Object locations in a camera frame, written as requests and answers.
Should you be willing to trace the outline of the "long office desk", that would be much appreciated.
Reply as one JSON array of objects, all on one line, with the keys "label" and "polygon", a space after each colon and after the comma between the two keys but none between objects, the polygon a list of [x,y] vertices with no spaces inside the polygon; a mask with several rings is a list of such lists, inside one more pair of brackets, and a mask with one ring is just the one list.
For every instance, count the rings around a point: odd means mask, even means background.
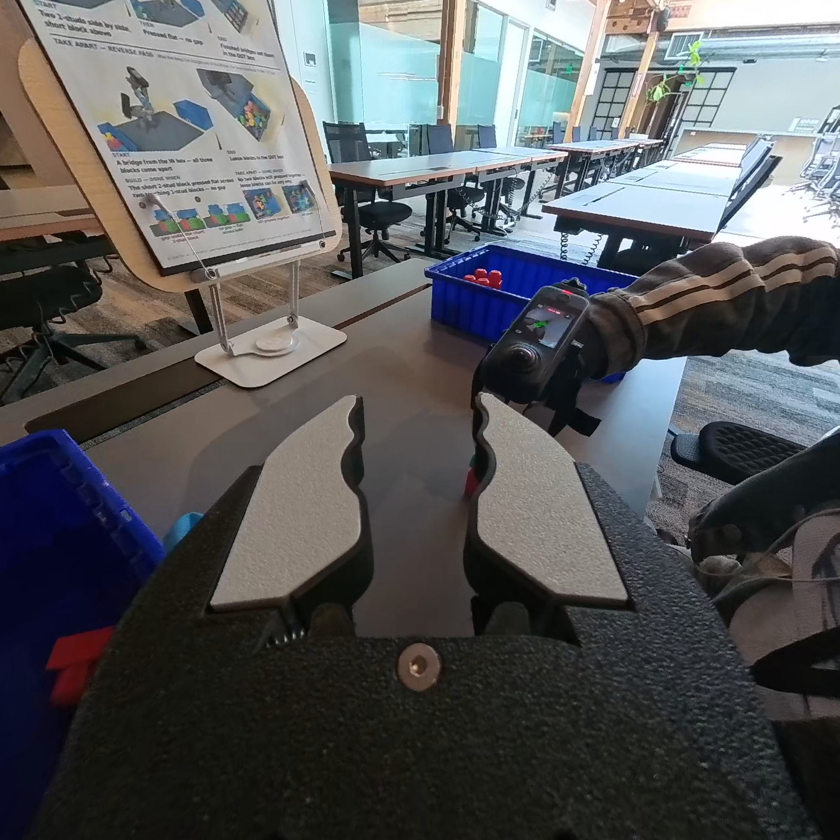
[{"label": "long office desk", "polygon": [[[444,214],[445,199],[449,193],[455,193],[466,183],[468,176],[475,177],[480,183],[491,185],[488,196],[490,207],[497,204],[501,182],[510,177],[519,176],[520,172],[529,172],[523,208],[530,205],[530,194],[536,172],[540,170],[561,169],[559,182],[555,188],[556,196],[562,195],[562,189],[572,156],[580,158],[606,158],[610,155],[624,155],[634,158],[637,152],[663,150],[662,140],[628,139],[615,141],[585,141],[580,143],[562,143],[549,150],[514,148],[508,150],[471,150],[446,154],[431,154],[404,159],[383,159],[374,161],[374,174],[392,189],[396,199],[427,196],[425,239],[422,247],[408,249],[410,255],[423,255],[428,258],[453,256],[455,252],[445,247]],[[332,276],[340,280],[349,272],[335,270]]]},{"label": "long office desk", "polygon": [[612,270],[623,241],[652,248],[666,259],[690,245],[706,245],[741,176],[746,147],[712,143],[650,164],[542,206],[560,234],[605,237],[597,265]]}]

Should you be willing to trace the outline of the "light blue mega block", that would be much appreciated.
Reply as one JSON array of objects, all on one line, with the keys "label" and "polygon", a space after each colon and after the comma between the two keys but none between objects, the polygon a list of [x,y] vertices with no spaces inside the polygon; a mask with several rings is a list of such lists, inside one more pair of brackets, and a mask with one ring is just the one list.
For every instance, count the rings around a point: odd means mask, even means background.
[{"label": "light blue mega block", "polygon": [[203,514],[198,511],[190,511],[181,515],[163,537],[162,544],[165,554],[171,553],[202,518]]}]

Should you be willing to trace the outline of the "printed instruction sheet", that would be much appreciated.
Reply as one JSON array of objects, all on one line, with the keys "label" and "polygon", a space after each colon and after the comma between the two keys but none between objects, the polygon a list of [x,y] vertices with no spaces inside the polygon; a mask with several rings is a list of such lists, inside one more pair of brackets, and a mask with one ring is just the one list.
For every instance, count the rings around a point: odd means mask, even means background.
[{"label": "printed instruction sheet", "polygon": [[165,276],[317,242],[272,2],[19,2]]}]

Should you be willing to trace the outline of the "black office chair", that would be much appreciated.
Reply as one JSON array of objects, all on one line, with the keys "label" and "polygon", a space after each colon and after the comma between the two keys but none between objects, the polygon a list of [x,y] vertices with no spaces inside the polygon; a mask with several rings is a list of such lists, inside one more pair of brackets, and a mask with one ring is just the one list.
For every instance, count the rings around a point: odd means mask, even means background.
[{"label": "black office chair", "polygon": [[775,139],[759,136],[745,150],[739,166],[740,175],[732,189],[717,231],[720,233],[743,205],[771,178],[781,157],[773,154]]},{"label": "black office chair", "polygon": [[391,242],[390,231],[406,222],[413,210],[397,201],[392,189],[374,174],[364,124],[325,121],[322,129],[332,184],[349,234],[349,245],[338,253],[339,261],[350,262],[344,278],[361,277],[368,256],[385,256],[395,264],[409,259],[406,247]]},{"label": "black office chair", "polygon": [[102,297],[102,282],[85,265],[54,266],[31,275],[10,277],[1,283],[1,329],[29,329],[30,338],[2,352],[2,364],[16,362],[2,385],[3,405],[26,397],[51,362],[76,363],[90,371],[106,366],[79,351],[103,343],[130,342],[136,350],[148,349],[140,336],[131,333],[69,333],[58,330],[67,317],[93,306]]}]

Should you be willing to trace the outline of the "green hanging plant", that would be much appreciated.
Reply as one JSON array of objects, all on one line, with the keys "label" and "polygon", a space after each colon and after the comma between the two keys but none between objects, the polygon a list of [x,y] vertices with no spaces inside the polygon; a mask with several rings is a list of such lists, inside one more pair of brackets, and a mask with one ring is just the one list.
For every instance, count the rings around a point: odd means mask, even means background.
[{"label": "green hanging plant", "polygon": [[676,71],[670,75],[664,73],[660,82],[646,90],[647,104],[657,105],[667,98],[678,96],[685,91],[692,91],[706,84],[706,79],[700,70],[705,61],[701,53],[701,45],[701,37],[695,38],[690,43],[685,42],[676,55],[679,58]]}]

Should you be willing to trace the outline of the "person's clothing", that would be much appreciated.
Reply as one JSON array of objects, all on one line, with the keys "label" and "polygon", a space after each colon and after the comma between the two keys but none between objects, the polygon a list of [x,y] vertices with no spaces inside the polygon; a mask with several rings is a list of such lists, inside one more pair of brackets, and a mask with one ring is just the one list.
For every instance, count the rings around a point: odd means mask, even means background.
[{"label": "person's clothing", "polygon": [[710,501],[687,541],[796,787],[838,838],[838,428]]}]

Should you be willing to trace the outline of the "person's right forearm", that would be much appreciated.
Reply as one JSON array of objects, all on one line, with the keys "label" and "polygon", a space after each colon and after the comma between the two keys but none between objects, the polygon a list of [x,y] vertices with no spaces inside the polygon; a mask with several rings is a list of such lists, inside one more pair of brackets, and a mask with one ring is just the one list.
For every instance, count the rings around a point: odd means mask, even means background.
[{"label": "person's right forearm", "polygon": [[792,236],[700,247],[594,295],[578,339],[594,379],[731,350],[783,351],[797,366],[837,361],[838,249]]}]

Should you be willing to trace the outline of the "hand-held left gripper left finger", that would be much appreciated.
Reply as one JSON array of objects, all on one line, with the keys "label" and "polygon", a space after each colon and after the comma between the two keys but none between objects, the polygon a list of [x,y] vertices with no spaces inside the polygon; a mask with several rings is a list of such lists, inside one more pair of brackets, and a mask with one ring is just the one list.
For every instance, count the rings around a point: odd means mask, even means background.
[{"label": "hand-held left gripper left finger", "polygon": [[364,404],[347,395],[267,458],[209,602],[216,612],[352,606],[372,581]]}]

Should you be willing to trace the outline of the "wooden document stand board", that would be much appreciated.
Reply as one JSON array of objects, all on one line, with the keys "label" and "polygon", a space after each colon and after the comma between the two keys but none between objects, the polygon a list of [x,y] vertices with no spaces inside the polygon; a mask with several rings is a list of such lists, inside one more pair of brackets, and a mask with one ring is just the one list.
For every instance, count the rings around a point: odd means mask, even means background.
[{"label": "wooden document stand board", "polygon": [[123,265],[147,286],[159,291],[186,292],[210,282],[224,282],[286,266],[316,254],[328,254],[340,243],[343,226],[341,213],[333,194],[318,126],[306,92],[293,78],[290,79],[292,96],[316,168],[323,198],[321,208],[328,219],[327,229],[315,243],[284,247],[211,266],[210,277],[206,278],[199,270],[169,276],[161,273],[150,247],[130,214],[126,200],[114,185],[95,144],[61,86],[60,78],[44,50],[33,38],[28,38],[17,53],[17,75],[29,104]]}]

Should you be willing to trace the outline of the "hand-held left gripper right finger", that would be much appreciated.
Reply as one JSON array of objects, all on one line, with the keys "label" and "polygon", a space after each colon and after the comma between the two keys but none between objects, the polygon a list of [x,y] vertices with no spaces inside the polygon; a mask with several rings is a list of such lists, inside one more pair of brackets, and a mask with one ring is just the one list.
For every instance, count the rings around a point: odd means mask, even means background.
[{"label": "hand-held left gripper right finger", "polygon": [[489,393],[475,399],[479,484],[465,575],[488,604],[627,608],[631,599],[572,456]]}]

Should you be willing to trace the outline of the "blue plastic bin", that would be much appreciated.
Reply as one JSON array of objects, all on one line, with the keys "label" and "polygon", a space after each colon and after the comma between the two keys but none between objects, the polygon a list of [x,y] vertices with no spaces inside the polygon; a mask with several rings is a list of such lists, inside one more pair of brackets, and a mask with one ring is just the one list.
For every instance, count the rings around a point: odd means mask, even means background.
[{"label": "blue plastic bin", "polygon": [[164,557],[66,431],[2,447],[2,838],[26,834],[77,709],[49,703],[55,641],[115,626]]},{"label": "blue plastic bin", "polygon": [[[463,280],[477,268],[499,269],[500,290]],[[425,269],[432,282],[431,318],[489,342],[497,342],[542,287],[577,278],[590,297],[629,287],[635,278],[598,266],[582,266],[507,245],[483,245]]]}]

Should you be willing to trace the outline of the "white stand base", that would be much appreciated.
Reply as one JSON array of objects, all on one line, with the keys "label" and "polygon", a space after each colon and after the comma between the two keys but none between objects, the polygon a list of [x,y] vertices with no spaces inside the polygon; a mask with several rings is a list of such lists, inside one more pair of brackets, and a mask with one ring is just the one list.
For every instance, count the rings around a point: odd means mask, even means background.
[{"label": "white stand base", "polygon": [[289,264],[288,314],[235,337],[228,334],[218,272],[210,271],[208,275],[213,283],[209,291],[217,342],[197,352],[194,361],[227,382],[253,390],[345,344],[347,335],[343,331],[300,315],[300,268],[298,259]]}]

